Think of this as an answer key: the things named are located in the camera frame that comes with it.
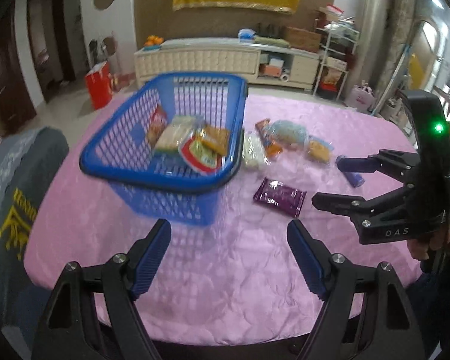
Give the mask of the person right hand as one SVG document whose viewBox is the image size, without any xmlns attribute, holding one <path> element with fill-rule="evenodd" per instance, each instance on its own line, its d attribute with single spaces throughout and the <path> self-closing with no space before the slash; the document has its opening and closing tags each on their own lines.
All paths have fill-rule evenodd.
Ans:
<svg viewBox="0 0 450 360">
<path fill-rule="evenodd" d="M 431 251 L 444 249 L 450 253 L 450 225 L 442 225 L 428 241 L 411 239 L 406 243 L 411 257 L 418 261 L 428 260 Z"/>
</svg>

